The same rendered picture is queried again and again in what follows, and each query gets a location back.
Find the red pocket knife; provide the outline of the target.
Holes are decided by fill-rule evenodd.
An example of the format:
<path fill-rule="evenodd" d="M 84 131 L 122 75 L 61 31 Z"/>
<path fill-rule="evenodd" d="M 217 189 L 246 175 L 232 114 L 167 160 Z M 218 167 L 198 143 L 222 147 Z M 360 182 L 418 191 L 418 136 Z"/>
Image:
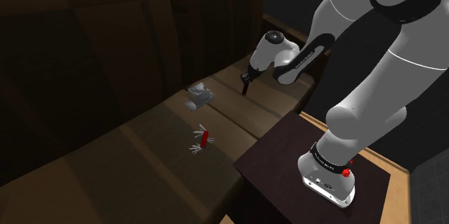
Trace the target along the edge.
<path fill-rule="evenodd" d="M 194 138 L 200 138 L 201 140 L 189 148 L 192 155 L 202 152 L 208 143 L 214 142 L 214 138 L 209 137 L 209 131 L 202 124 L 199 124 L 199 129 L 193 131 L 193 134 Z"/>

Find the dark robot stand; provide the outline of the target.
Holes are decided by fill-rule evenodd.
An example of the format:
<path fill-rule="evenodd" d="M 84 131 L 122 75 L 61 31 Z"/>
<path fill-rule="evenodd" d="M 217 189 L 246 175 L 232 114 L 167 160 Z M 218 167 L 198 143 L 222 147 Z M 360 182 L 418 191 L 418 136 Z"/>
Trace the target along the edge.
<path fill-rule="evenodd" d="M 362 155 L 353 159 L 355 199 L 348 207 L 304 185 L 298 158 L 323 133 L 289 112 L 236 160 L 245 186 L 228 212 L 234 224 L 380 224 L 390 175 Z"/>

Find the brown sofa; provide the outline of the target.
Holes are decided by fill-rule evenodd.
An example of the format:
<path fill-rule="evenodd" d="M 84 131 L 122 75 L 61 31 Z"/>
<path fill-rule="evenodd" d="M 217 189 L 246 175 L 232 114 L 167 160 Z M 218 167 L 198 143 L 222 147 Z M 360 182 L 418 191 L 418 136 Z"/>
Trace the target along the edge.
<path fill-rule="evenodd" d="M 0 0 L 0 224 L 219 224 L 234 162 L 322 76 L 240 75 L 263 0 Z M 191 111 L 187 89 L 215 95 Z M 192 155 L 202 124 L 214 138 Z"/>

